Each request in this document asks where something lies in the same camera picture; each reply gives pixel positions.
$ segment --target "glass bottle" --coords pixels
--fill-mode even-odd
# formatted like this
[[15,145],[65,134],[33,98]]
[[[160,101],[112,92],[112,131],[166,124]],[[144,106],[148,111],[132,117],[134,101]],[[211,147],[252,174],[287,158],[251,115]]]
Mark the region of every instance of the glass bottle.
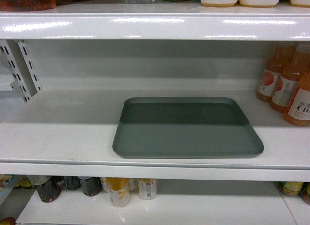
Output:
[[157,179],[138,178],[139,195],[143,199],[153,199],[157,195]]
[[128,188],[129,178],[107,178],[108,193],[111,202],[116,207],[124,207],[130,201]]
[[268,60],[256,97],[270,102],[283,69],[289,65],[295,53],[295,43],[279,42],[275,53]]
[[64,184],[68,190],[76,190],[81,187],[78,177],[64,176]]
[[310,124],[310,73],[303,75],[284,113],[288,123],[304,127]]
[[280,113],[286,111],[300,78],[310,71],[310,42],[301,42],[292,62],[284,68],[277,83],[270,107]]
[[98,177],[78,177],[84,194],[88,197],[97,195],[101,189],[100,178]]
[[27,175],[30,182],[35,186],[41,201],[54,201],[59,193],[60,188],[51,176]]
[[40,11],[56,8],[56,0],[0,0],[1,11]]

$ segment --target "gray tray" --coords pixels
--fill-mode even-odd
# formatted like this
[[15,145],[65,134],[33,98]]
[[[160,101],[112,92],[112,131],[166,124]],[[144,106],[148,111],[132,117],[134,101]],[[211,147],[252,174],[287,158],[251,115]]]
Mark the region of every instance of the gray tray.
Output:
[[230,98],[137,97],[124,104],[113,150],[123,158],[251,158],[264,145]]

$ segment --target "top shelf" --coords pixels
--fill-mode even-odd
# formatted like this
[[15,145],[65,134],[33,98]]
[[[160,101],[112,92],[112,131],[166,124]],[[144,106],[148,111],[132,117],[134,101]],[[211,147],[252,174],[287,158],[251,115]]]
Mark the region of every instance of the top shelf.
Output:
[[308,41],[309,8],[209,8],[199,0],[130,5],[98,0],[38,12],[0,12],[2,39]]

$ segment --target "shelf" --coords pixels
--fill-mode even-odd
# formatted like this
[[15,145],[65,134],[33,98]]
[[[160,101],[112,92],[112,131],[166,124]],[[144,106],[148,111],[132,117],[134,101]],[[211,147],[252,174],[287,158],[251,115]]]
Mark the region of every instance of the shelf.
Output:
[[41,202],[35,192],[17,220],[19,225],[180,222],[184,225],[296,225],[272,182],[197,180],[159,180],[154,199],[143,200],[134,191],[123,208],[112,206],[105,192],[87,197],[81,189],[63,190],[51,203]]
[[[123,159],[112,142],[124,101],[135,96],[232,98],[265,150],[250,159]],[[45,90],[0,124],[0,168],[11,174],[310,181],[309,142],[309,128],[289,125],[255,92]]]
[[147,5],[101,0],[38,12],[0,12],[2,39],[307,41],[309,25],[309,9],[284,2],[274,8],[208,8],[199,0]]

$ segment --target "bottom shelf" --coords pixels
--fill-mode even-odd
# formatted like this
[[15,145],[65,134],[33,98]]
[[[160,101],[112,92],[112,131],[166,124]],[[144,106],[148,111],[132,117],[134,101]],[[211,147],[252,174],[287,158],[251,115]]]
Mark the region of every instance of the bottom shelf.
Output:
[[153,200],[141,199],[135,190],[123,208],[114,207],[104,191],[87,197],[81,189],[61,187],[51,203],[43,203],[35,192],[17,224],[297,224],[273,182],[158,180]]

